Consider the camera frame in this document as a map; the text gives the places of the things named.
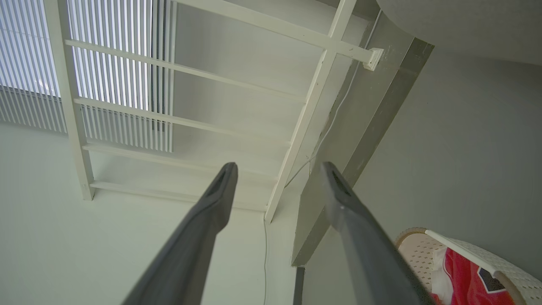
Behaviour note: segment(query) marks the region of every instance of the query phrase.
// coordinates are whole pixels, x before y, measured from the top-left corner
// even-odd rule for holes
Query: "white cable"
[[[266,255],[263,259],[263,305],[266,305],[267,298],[267,228],[266,228],[266,214],[263,214],[263,231],[266,235]]]
[[[373,24],[371,32],[369,33],[369,37],[367,38],[367,42],[365,43],[364,49],[367,49],[367,47],[369,46],[369,42],[371,41],[372,34],[375,32],[376,24],[378,23],[378,20],[380,19],[381,14],[382,14],[382,10],[380,10],[378,12],[378,15],[376,16],[375,23]],[[314,151],[312,157],[309,160],[305,161],[305,163],[303,163],[303,165],[298,169],[298,171],[295,172],[295,174],[292,176],[292,178],[288,182],[286,182],[286,185],[284,185],[284,188],[288,187],[288,185],[295,179],[295,177],[305,167],[305,165],[309,164],[309,162],[312,161],[312,159],[316,158],[316,156],[318,154],[318,151],[320,150],[320,146],[322,145],[322,143],[326,139],[327,134],[330,133],[331,127],[333,127],[333,123],[335,123],[335,119],[337,118],[337,113],[339,113],[340,107],[343,105],[343,102],[345,101],[346,97],[348,96],[348,93],[350,92],[350,88],[352,87],[352,83],[354,83],[354,78],[356,77],[356,74],[358,73],[358,68],[359,68],[359,62],[356,65],[356,71],[354,71],[354,75],[352,76],[352,79],[350,80],[350,84],[348,85],[348,89],[346,90],[346,93],[344,94],[343,99],[340,101],[339,106],[337,106],[337,110],[335,111],[335,115],[333,116],[333,120],[331,120],[330,127],[327,129],[326,133],[322,137],[322,141],[320,141],[320,143],[318,144],[318,147],[316,147],[316,150]]]

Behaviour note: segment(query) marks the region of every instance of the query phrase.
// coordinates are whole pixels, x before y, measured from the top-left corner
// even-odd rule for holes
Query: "white laundry basket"
[[[542,282],[512,263],[470,243],[447,238],[425,228],[411,228],[399,235],[395,246],[429,292],[433,251],[448,247],[498,279],[516,305],[542,304]]]

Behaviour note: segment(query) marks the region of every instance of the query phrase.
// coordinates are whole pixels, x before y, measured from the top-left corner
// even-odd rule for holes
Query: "white wooden frame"
[[[181,161],[170,157],[157,157],[154,154],[145,152],[134,152],[127,149],[115,148],[107,144],[88,144],[86,143],[85,131],[82,125],[81,110],[78,105],[87,105],[98,107],[111,111],[128,113],[135,116],[147,117],[159,121],[170,122],[174,124],[185,125],[193,128],[218,132],[221,134],[243,138],[249,141],[258,141],[266,144],[286,146],[287,152],[283,159],[278,177],[269,177],[258,173],[246,173],[246,176],[275,183],[269,202],[265,208],[265,220],[270,223],[278,206],[282,191],[292,170],[294,160],[301,147],[301,142],[307,131],[309,122],[314,113],[318,100],[320,99],[327,77],[329,76],[333,62],[337,54],[348,56],[349,58],[361,61],[365,68],[374,71],[376,64],[382,56],[382,49],[366,50],[358,46],[343,42],[342,38],[346,30],[346,26],[352,15],[352,10],[356,0],[341,0],[333,19],[331,29],[328,35],[312,31],[310,29],[253,11],[236,4],[226,2],[224,0],[173,0],[175,2],[189,5],[198,9],[206,10],[214,14],[219,14],[241,22],[251,24],[275,33],[288,36],[305,43],[320,47],[323,49],[320,60],[318,62],[316,72],[313,76],[307,96],[299,97],[290,93],[266,88],[259,85],[250,84],[247,82],[228,79],[213,73],[201,71],[198,69],[182,66],[176,63],[171,63],[163,60],[157,60],[148,56],[136,55],[112,48],[102,47],[91,43],[85,43],[77,40],[72,40],[69,34],[69,20],[66,19],[68,14],[66,0],[45,0],[46,2],[46,17],[49,25],[51,37],[51,45],[53,46],[53,57],[55,60],[56,73],[59,78],[62,101],[64,105],[64,114],[66,116],[66,126],[70,144],[75,158],[76,170],[78,173],[81,188],[83,190],[83,198],[91,200],[94,188],[119,190],[122,192],[156,196],[161,198],[170,198],[183,201],[194,201],[193,195],[169,193],[155,190],[134,190],[126,186],[116,185],[114,183],[94,181],[92,176],[92,168],[88,152],[100,151],[103,153],[116,154],[141,160],[153,161],[163,164],[176,165],[184,168],[208,171],[211,166],[202,164],[194,164],[192,162]],[[165,67],[175,71],[189,73],[199,77],[212,79],[226,84],[231,84],[250,90],[256,90],[266,94],[288,98],[293,102],[303,102],[303,108],[299,114],[298,122],[295,126],[290,141],[279,139],[268,139],[257,135],[245,134],[233,130],[228,130],[216,125],[197,122],[194,120],[179,118],[161,113],[153,113],[140,109],[123,107],[115,104],[104,103],[90,99],[79,98],[77,95],[77,84],[75,82],[75,68],[73,65],[72,47],[84,48],[105,54],[116,55],[123,58],[138,60],[141,62],[150,63],[152,65]],[[262,211],[255,207],[251,208],[247,204],[234,204],[234,207],[253,209]]]

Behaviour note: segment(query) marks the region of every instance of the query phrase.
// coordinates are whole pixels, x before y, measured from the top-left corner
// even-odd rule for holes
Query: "vertical blind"
[[[66,132],[43,0],[2,0],[0,118]],[[68,0],[72,39],[174,61],[176,4]],[[173,71],[73,48],[79,96],[173,114]],[[87,137],[172,151],[172,125],[82,106]]]

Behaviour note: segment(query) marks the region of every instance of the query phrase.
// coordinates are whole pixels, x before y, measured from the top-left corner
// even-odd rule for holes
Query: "red clothing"
[[[444,270],[454,289],[451,305],[514,304],[508,291],[496,278],[450,248],[446,250]]]

